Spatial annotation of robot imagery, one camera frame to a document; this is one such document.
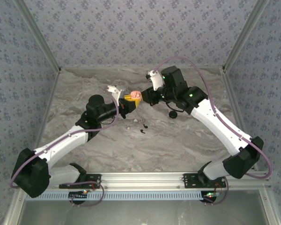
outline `blue patterned wall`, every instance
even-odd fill
[[[281,0],[267,5],[229,75],[248,132],[265,141],[281,209]]]
[[[25,0],[62,67],[222,65],[255,0]]]
[[[12,0],[0,0],[0,224],[11,172],[34,145],[55,75]]]

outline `purple cable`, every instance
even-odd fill
[[[227,181],[227,178],[225,177],[225,182],[226,182],[226,186],[227,186],[227,190],[226,190],[226,193],[224,195],[224,197],[219,201],[219,202],[216,202],[214,203],[213,201],[211,201],[210,199],[208,198],[204,198],[205,200],[209,201],[210,203],[206,203],[207,205],[218,205],[218,204],[221,204],[223,201],[226,200],[226,198],[228,197],[228,193],[229,193],[229,184],[228,184],[228,181]]]
[[[106,129],[110,128],[111,126],[113,126],[113,125],[116,123],[117,119],[118,119],[119,111],[118,111],[118,104],[117,104],[117,101],[115,100],[115,98],[114,98],[112,95],[111,95],[111,98],[112,98],[113,103],[116,105],[116,110],[117,110],[117,114],[116,114],[116,116],[115,116],[115,118],[114,118],[114,121],[113,121],[111,124],[109,124],[109,125],[107,125],[107,126],[105,126],[105,127],[103,127],[103,128],[98,128],[98,129],[76,130],[76,131],[74,131],[74,132],[72,132],[72,133],[70,133],[70,134],[68,134],[68,135],[66,135],[66,136],[64,136],[64,137],[62,137],[62,138],[60,138],[60,139],[58,139],[56,142],[52,143],[52,144],[49,145],[47,148],[45,148],[44,150],[40,151],[39,153],[35,154],[33,157],[31,157],[31,158],[29,158],[27,161],[25,161],[25,162],[19,167],[19,169],[15,172],[15,174],[13,175],[13,177],[12,177],[10,183],[9,183],[10,187],[11,187],[11,188],[18,188],[18,186],[14,186],[14,185],[13,185],[14,180],[15,180],[15,178],[19,175],[19,173],[21,172],[21,170],[22,170],[28,163],[30,163],[33,159],[35,159],[35,158],[39,157],[40,155],[42,155],[45,151],[49,151],[52,147],[54,147],[54,146],[57,145],[58,143],[62,142],[63,140],[67,139],[68,137],[70,137],[70,136],[72,136],[72,135],[75,135],[75,134],[77,134],[77,133],[81,133],[81,132],[95,132],[95,131],[100,131],[100,130],[106,130]]]
[[[181,60],[185,60],[187,62],[189,62],[194,68],[195,70],[199,73],[205,87],[206,87],[206,90],[207,90],[207,93],[208,93],[208,97],[209,97],[209,101],[210,101],[210,105],[211,105],[211,108],[214,112],[214,114],[216,115],[216,117],[219,119],[219,121],[228,129],[230,130],[232,133],[234,133],[237,137],[241,138],[243,141],[245,141],[247,144],[249,144],[250,146],[252,146],[257,152],[259,152],[263,158],[266,160],[267,164],[268,164],[268,173],[265,175],[265,176],[255,176],[255,175],[252,175],[252,174],[249,174],[249,173],[246,173],[247,176],[250,176],[250,177],[253,177],[253,178],[256,178],[256,179],[266,179],[268,178],[271,174],[272,174],[272,171],[273,171],[273,166],[270,162],[270,160],[268,159],[268,157],[266,156],[266,154],[261,150],[259,149],[255,144],[251,143],[250,140],[247,140],[246,138],[242,137],[238,132],[236,132],[233,128],[231,128],[227,123],[225,123],[225,121],[218,115],[218,113],[216,112],[216,109],[215,109],[215,105],[214,105],[214,101],[213,101],[213,98],[212,98],[212,95],[210,93],[210,88],[209,88],[209,85],[207,84],[203,74],[201,73],[201,71],[199,70],[199,68],[197,68],[197,66],[191,62],[189,59],[185,58],[185,57],[182,57],[182,56],[173,56],[173,57],[170,57],[170,58],[167,58],[165,59],[164,61],[162,61],[161,63],[159,63],[159,65],[154,69],[153,73],[155,73],[165,62],[167,61],[170,61],[170,60],[174,60],[174,59],[181,59]]]
[[[73,206],[77,206],[77,207],[91,207],[91,206],[95,206],[95,205],[98,205],[104,198],[104,187],[102,186],[102,184],[96,182],[96,181],[86,181],[86,182],[78,182],[78,183],[65,183],[65,185],[80,185],[80,184],[97,184],[101,189],[102,189],[102,195],[101,195],[101,198],[96,201],[95,203],[93,204],[85,204],[85,205],[77,205],[74,203],[74,198],[78,195],[78,194],[75,194],[72,198],[71,198],[71,203]]]

